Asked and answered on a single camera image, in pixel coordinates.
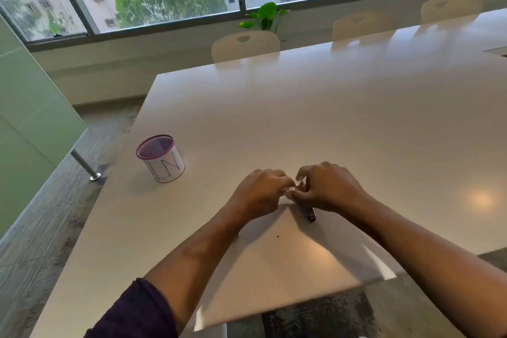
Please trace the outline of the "person's left forearm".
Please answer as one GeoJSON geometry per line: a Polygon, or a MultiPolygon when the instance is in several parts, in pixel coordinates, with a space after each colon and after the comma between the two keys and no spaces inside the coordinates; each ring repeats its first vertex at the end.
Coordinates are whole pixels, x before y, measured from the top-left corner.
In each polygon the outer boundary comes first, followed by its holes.
{"type": "Polygon", "coordinates": [[[219,262],[248,221],[245,205],[227,203],[136,278],[84,338],[179,338],[219,262]]]}

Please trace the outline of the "white perforated chair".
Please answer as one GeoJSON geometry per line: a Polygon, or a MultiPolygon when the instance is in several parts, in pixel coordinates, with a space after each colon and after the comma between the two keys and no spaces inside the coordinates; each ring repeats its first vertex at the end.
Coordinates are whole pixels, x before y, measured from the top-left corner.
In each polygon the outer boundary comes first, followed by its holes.
{"type": "Polygon", "coordinates": [[[394,30],[396,18],[389,12],[368,10],[354,13],[335,21],[332,27],[332,40],[346,40],[360,36],[394,30]]]}
{"type": "Polygon", "coordinates": [[[214,42],[212,60],[218,64],[280,51],[281,42],[276,34],[260,30],[242,32],[224,36],[214,42]]]}
{"type": "Polygon", "coordinates": [[[429,0],[421,7],[421,24],[431,24],[483,11],[481,0],[429,0]]]}

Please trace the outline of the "green leafy plant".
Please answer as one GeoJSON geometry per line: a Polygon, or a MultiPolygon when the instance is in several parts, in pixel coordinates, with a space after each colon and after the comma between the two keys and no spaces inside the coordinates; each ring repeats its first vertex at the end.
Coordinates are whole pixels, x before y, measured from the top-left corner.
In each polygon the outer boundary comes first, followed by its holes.
{"type": "Polygon", "coordinates": [[[290,12],[290,9],[279,8],[275,2],[268,2],[257,10],[248,12],[245,15],[248,20],[239,23],[238,26],[246,30],[259,27],[262,31],[276,34],[281,18],[290,12]]]}

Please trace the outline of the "purple mesh pen holder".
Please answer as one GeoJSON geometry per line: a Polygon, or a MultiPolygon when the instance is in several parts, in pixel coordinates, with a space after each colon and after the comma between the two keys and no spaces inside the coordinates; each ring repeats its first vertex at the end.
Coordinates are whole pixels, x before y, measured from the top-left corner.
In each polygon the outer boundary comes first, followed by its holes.
{"type": "Polygon", "coordinates": [[[185,171],[185,164],[176,149],[175,141],[169,135],[147,138],[136,148],[136,156],[144,162],[159,183],[175,181],[185,171]]]}

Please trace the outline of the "black pen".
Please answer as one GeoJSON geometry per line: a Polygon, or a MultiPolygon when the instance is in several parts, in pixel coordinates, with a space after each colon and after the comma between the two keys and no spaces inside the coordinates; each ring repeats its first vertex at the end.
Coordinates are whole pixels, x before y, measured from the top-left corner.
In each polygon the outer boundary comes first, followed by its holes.
{"type": "MultiPolygon", "coordinates": [[[[288,188],[288,192],[290,192],[290,193],[295,192],[295,191],[306,192],[305,184],[303,182],[301,182],[298,186],[288,188]]],[[[315,222],[316,221],[316,214],[315,214],[313,207],[309,207],[309,206],[305,205],[304,203],[302,203],[301,201],[296,200],[294,198],[293,194],[290,194],[289,196],[290,196],[290,199],[292,200],[292,202],[294,202],[296,204],[296,206],[298,207],[298,209],[300,210],[300,212],[302,213],[302,215],[305,217],[305,219],[308,222],[315,222]]]]}

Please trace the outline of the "person's right forearm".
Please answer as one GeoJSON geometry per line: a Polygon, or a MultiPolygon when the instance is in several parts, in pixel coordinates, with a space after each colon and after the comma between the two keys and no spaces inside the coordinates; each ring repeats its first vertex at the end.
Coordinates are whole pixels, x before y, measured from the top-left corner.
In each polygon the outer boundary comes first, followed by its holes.
{"type": "Polygon", "coordinates": [[[339,209],[389,252],[465,336],[507,338],[506,272],[370,196],[339,209]]]}

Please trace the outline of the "person's right hand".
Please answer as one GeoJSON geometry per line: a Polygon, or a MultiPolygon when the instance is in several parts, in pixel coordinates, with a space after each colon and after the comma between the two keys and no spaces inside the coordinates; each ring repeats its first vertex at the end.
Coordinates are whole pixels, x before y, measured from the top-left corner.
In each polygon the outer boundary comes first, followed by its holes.
{"type": "Polygon", "coordinates": [[[319,181],[312,181],[315,188],[319,185],[322,202],[319,204],[306,204],[309,207],[318,208],[328,212],[334,212],[342,216],[354,215],[370,196],[360,186],[349,170],[335,163],[321,162],[322,165],[319,181]]]}

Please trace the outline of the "green glass partition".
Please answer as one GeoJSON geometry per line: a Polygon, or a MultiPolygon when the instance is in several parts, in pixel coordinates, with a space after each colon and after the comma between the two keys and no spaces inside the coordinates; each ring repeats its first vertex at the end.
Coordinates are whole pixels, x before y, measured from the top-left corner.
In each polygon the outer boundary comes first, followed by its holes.
{"type": "Polygon", "coordinates": [[[0,15],[0,240],[86,129],[0,15]]]}

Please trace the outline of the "person's left hand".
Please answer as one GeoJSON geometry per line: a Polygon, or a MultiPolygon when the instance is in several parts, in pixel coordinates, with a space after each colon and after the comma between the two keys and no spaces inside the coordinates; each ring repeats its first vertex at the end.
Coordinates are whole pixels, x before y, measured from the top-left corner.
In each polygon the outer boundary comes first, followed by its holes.
{"type": "Polygon", "coordinates": [[[257,169],[244,178],[227,201],[225,209],[246,224],[278,208],[280,197],[295,182],[280,169],[257,169]]]}

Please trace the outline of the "metal glass partition post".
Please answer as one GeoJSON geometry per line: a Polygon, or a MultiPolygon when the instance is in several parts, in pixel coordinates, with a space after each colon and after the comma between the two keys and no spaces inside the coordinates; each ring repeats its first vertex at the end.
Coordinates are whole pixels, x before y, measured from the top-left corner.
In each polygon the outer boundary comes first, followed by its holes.
{"type": "Polygon", "coordinates": [[[93,169],[92,166],[88,164],[88,162],[79,154],[76,149],[71,150],[71,156],[90,176],[90,181],[95,182],[101,178],[101,174],[93,169]]]}

